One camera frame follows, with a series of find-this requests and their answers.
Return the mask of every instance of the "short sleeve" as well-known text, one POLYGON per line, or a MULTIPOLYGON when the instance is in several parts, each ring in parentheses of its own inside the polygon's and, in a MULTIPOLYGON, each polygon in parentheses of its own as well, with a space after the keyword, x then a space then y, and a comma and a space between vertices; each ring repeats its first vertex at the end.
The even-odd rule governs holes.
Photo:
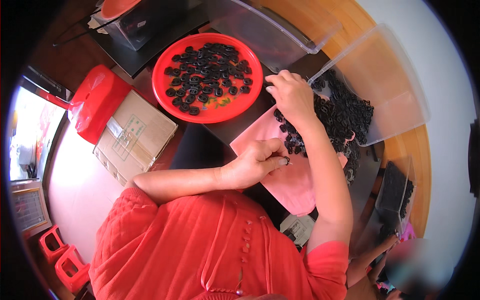
POLYGON ((308 281, 317 299, 344 299, 348 246, 341 241, 318 245, 304 259, 308 281))
POLYGON ((96 233, 96 249, 90 266, 95 287, 109 281, 133 255, 152 224, 158 206, 140 189, 125 189, 96 233))

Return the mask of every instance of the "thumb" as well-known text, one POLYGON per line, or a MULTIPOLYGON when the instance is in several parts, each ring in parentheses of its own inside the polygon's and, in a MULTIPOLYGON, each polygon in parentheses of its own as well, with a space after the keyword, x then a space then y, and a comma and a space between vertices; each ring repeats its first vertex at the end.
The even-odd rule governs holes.
POLYGON ((276 170, 282 166, 286 166, 287 163, 287 159, 281 156, 270 157, 265 161, 261 162, 262 167, 267 173, 270 173, 271 171, 276 170))
POLYGON ((267 86, 265 88, 267 92, 272 95, 272 97, 275 99, 275 101, 278 101, 280 99, 280 93, 278 92, 278 88, 274 85, 267 86))

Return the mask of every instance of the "red knit shirt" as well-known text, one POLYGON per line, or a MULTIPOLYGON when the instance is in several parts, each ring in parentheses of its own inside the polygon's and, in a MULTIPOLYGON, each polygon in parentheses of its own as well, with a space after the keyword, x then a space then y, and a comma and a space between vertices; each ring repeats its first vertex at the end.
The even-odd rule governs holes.
POLYGON ((97 299, 237 299, 282 294, 343 299, 348 247, 298 253, 260 205, 237 191, 158 207, 137 188, 116 200, 96 236, 89 275, 97 299))

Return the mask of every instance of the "pink plastic chair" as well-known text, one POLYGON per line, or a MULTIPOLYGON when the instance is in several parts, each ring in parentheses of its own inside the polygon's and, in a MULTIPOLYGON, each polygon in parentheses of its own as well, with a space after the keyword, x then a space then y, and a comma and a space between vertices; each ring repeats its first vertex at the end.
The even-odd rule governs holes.
POLYGON ((60 281, 72 293, 78 291, 87 281, 90 264, 83 264, 74 245, 59 258, 55 264, 55 272, 60 281))
POLYGON ((52 228, 45 232, 38 240, 40 249, 49 264, 54 262, 68 249, 68 244, 64 244, 57 233, 58 228, 57 225, 52 226, 52 228))

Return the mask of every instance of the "person's right hand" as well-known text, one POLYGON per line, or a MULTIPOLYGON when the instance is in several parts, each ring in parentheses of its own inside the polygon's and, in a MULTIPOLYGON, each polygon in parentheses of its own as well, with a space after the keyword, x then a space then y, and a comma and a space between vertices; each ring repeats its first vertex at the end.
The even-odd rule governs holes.
POLYGON ((313 91, 300 75, 281 70, 278 75, 267 76, 265 80, 274 84, 266 90, 275 98, 283 116, 297 130, 318 120, 313 109, 313 91))

